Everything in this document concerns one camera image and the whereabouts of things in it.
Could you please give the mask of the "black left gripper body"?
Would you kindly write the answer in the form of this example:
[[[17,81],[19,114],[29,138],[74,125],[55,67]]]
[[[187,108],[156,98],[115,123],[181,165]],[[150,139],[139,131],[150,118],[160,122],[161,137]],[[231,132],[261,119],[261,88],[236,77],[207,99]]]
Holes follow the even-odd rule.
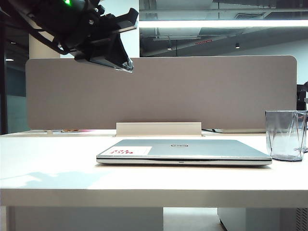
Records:
[[[130,8],[128,13],[120,16],[111,13],[101,16],[90,36],[78,47],[75,60],[89,62],[94,57],[110,57],[112,35],[136,29],[138,15],[137,10]]]

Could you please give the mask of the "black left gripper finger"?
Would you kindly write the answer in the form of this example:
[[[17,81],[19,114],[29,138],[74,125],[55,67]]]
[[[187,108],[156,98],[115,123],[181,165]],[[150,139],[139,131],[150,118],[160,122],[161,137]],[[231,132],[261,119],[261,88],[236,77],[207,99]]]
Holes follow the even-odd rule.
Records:
[[[99,64],[107,66],[113,69],[122,70],[121,59],[112,58],[112,57],[94,57],[90,58],[90,62],[94,64]]]
[[[109,61],[116,70],[133,72],[133,61],[127,55],[120,34],[112,35],[112,46]]]

